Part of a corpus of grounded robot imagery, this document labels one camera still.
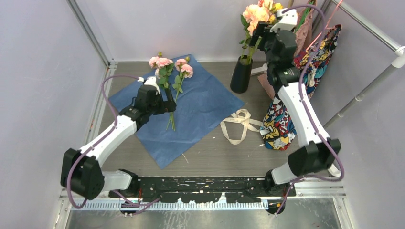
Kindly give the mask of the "cream ribbon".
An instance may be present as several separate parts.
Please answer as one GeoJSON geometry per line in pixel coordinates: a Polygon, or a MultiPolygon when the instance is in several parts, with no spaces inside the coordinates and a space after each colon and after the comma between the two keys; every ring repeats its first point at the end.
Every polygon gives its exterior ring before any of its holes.
{"type": "Polygon", "coordinates": [[[243,142],[247,136],[247,132],[259,132],[262,122],[252,118],[251,113],[247,109],[239,109],[225,118],[220,123],[220,128],[226,140],[232,145],[238,145],[243,142]],[[232,134],[232,131],[241,131],[238,138],[233,138],[237,134],[232,134]]]}

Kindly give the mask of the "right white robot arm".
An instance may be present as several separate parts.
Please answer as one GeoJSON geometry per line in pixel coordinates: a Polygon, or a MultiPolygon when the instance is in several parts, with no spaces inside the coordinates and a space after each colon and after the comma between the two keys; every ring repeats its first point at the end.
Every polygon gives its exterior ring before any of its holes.
{"type": "Polygon", "coordinates": [[[283,191],[284,184],[315,177],[317,172],[329,169],[341,149],[341,143],[338,139],[330,139],[306,94],[303,77],[314,55],[309,56],[305,68],[300,71],[293,63],[295,33],[263,21],[254,30],[250,45],[257,42],[259,50],[266,54],[268,81],[290,114],[300,146],[288,156],[285,164],[266,174],[266,192],[277,196],[283,191]]]}

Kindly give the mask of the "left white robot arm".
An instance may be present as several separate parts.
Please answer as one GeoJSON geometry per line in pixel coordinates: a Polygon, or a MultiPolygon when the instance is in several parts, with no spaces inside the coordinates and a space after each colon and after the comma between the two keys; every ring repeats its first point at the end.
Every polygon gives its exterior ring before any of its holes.
{"type": "Polygon", "coordinates": [[[154,85],[144,84],[130,105],[99,136],[78,150],[64,153],[61,185],[80,196],[93,200],[103,191],[121,190],[128,197],[139,191],[138,176],[125,169],[103,172],[101,167],[113,151],[134,135],[152,115],[174,112],[176,103],[170,89],[164,90],[167,100],[154,85]]]}

